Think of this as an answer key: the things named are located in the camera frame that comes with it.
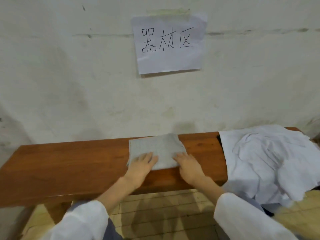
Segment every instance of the person's left hand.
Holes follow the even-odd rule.
[[[128,171],[124,177],[128,180],[128,182],[133,184],[135,189],[142,185],[152,167],[157,163],[158,156],[152,155],[152,152],[142,154],[130,163]]]

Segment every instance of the paper sign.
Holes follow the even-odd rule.
[[[200,69],[206,20],[203,14],[132,18],[139,74]]]

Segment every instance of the chinese character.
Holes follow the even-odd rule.
[[[156,46],[153,46],[152,44],[149,44],[149,42],[151,42],[151,39],[149,38],[149,36],[153,35],[153,32],[154,32],[154,28],[144,28],[142,29],[142,35],[143,36],[146,36],[147,35],[147,32],[148,32],[148,37],[146,38],[146,47],[142,48],[142,53],[146,53],[149,51],[149,48],[150,48],[150,52],[153,52],[153,51],[156,51],[157,50],[157,47]]]
[[[160,44],[160,49],[161,49],[161,45],[162,45],[162,50],[164,51],[165,50],[165,47],[164,47],[164,44],[165,45],[167,45],[166,44],[166,42],[165,42],[165,40],[164,40],[164,38],[163,37],[165,37],[165,36],[168,36],[168,35],[170,35],[170,40],[169,40],[169,43],[168,43],[168,48],[167,48],[167,50],[169,49],[169,46],[171,46],[172,48],[174,47],[174,38],[173,38],[173,33],[174,33],[175,31],[173,31],[173,28],[171,27],[171,33],[169,33],[169,34],[166,34],[165,35],[165,31],[163,30],[163,32],[162,32],[162,40],[161,40],[161,44]]]
[[[188,38],[189,38],[190,34],[186,37],[186,35],[188,34],[188,32],[186,32],[186,33],[183,34],[183,39],[184,39],[184,40],[181,40],[181,38],[182,38],[182,33],[185,32],[185,31],[187,31],[187,30],[189,30],[189,29],[192,29],[192,28],[188,28],[188,29],[186,29],[186,30],[184,30],[184,31],[182,31],[182,32],[180,33],[180,48],[193,46],[193,45],[189,45],[190,43],[188,42]]]

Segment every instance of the wall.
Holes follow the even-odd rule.
[[[26,143],[273,123],[316,136],[319,5],[320,0],[0,0],[2,163]],[[208,14],[203,69],[142,79],[130,18],[176,8]]]

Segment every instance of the sleeve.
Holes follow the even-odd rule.
[[[233,193],[220,196],[213,217],[230,240],[297,240],[280,223]]]
[[[101,202],[90,201],[67,212],[62,221],[49,230],[42,240],[101,240],[108,218]]]

